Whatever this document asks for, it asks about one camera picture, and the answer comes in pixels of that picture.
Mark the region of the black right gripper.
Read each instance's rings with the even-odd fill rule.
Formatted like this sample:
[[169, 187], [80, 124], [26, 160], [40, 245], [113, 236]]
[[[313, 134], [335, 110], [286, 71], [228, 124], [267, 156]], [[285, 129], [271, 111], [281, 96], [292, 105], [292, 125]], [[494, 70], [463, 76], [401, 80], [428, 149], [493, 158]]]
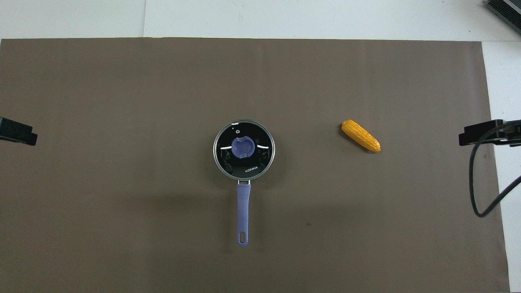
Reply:
[[[518, 147], [521, 145], [521, 121], [502, 121], [501, 129], [497, 131], [497, 145], [508, 145]], [[465, 126], [463, 132], [458, 135], [458, 145], [465, 146], [475, 144], [487, 131], [497, 127], [497, 120], [490, 120]]]

